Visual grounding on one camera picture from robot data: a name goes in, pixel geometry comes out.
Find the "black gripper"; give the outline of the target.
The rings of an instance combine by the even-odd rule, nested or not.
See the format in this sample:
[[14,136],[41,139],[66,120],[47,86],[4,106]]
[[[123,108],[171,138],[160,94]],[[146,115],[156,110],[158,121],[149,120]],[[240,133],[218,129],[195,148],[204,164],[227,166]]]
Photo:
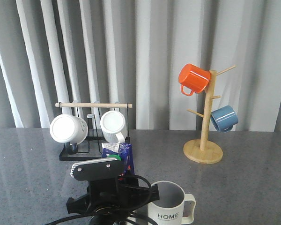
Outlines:
[[159,199],[157,185],[139,175],[123,175],[112,179],[89,181],[87,193],[77,199],[69,198],[69,214],[91,217],[91,225],[136,225],[131,218],[138,218],[151,225],[157,223],[135,211]]

